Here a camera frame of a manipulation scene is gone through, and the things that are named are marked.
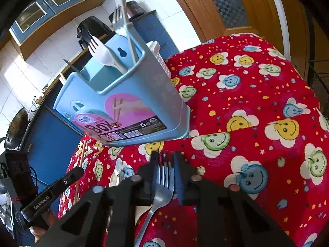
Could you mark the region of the person's left hand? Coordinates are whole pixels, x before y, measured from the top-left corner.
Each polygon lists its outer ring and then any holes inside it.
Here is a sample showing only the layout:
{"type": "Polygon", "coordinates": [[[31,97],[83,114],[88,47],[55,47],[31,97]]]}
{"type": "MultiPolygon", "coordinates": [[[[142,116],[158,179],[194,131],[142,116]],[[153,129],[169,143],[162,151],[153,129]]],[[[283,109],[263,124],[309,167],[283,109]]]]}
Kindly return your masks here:
{"type": "Polygon", "coordinates": [[[57,222],[58,218],[55,213],[49,209],[41,216],[41,227],[34,225],[30,227],[31,234],[35,237],[35,242],[39,240],[50,228],[57,222]]]}

